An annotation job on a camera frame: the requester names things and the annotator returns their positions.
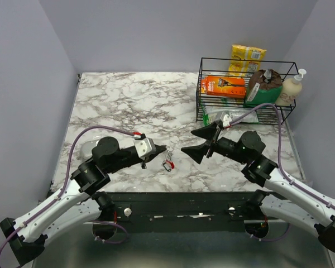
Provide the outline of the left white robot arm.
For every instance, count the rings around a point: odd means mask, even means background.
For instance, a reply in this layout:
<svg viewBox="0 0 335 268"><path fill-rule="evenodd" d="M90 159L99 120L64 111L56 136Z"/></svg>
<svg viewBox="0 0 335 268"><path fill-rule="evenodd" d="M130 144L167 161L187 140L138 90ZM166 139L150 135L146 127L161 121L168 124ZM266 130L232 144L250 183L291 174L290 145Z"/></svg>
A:
<svg viewBox="0 0 335 268"><path fill-rule="evenodd" d="M145 135L134 135L133 146L120 148L114 137L101 138L92 155L73 172L67 172L61 188L33 210L18 218L5 218L0 228L19 266L40 256L45 246L59 233L79 223L108 220L113 208L101 189L110 182L110 174L134 165L143 169L165 145L154 144Z"/></svg>

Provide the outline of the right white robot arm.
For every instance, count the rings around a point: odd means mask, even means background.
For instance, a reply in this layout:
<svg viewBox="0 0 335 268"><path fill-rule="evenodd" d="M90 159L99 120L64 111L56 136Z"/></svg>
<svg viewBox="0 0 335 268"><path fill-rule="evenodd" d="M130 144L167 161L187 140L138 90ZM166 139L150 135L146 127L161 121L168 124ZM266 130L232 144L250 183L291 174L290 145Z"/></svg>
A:
<svg viewBox="0 0 335 268"><path fill-rule="evenodd" d="M328 197L284 171L281 162L263 155L266 145L255 131L244 132L238 141L220 137L222 125L214 122L193 130L204 143L183 147L181 151L196 163L214 153L244 165L242 174L251 183L269 191L258 190L246 204L246 213L253 219L262 215L281 219L312 235L335 253L335 199Z"/></svg>

